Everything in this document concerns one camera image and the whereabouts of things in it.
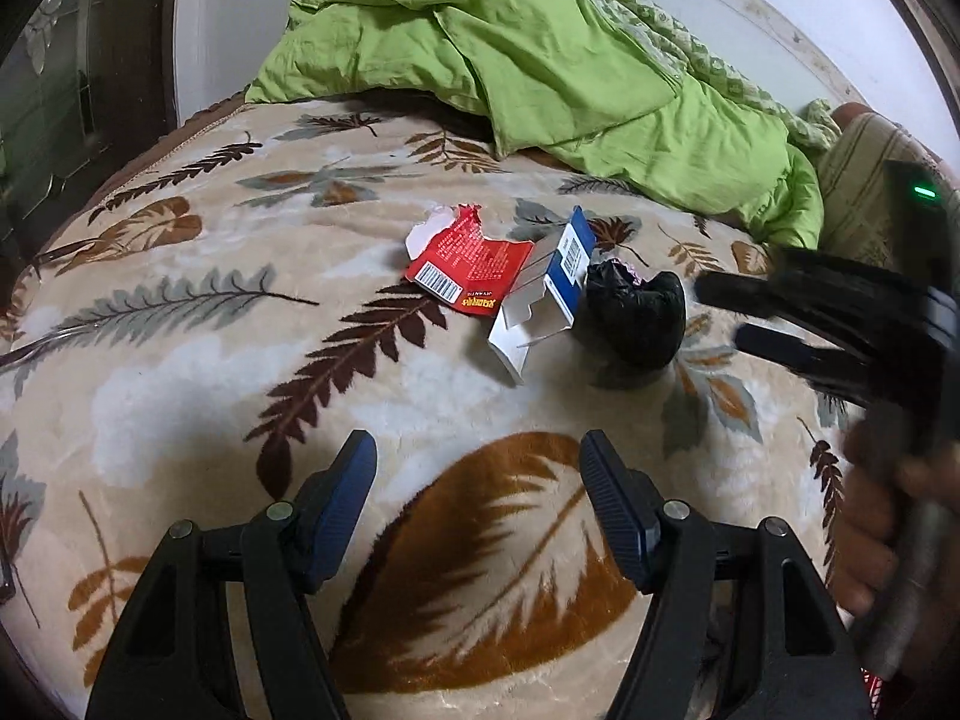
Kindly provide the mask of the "person's right hand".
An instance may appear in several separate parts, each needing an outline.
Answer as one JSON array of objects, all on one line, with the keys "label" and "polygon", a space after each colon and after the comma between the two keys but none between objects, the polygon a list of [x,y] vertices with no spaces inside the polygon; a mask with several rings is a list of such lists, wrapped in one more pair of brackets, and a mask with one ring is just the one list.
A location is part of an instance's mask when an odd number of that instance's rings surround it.
[{"label": "person's right hand", "polygon": [[[844,481],[843,505],[835,518],[835,559],[830,578],[836,604],[855,617],[871,611],[875,597],[898,566],[892,550],[892,491],[867,473],[871,449],[871,429],[865,422],[858,422],[844,439],[843,454],[853,469]],[[901,460],[896,484],[908,496],[930,497],[957,511],[958,450],[952,447],[931,463],[916,458]],[[952,535],[923,621],[905,653],[903,671],[916,679],[931,678],[947,663],[947,647],[957,629],[958,536]]]}]

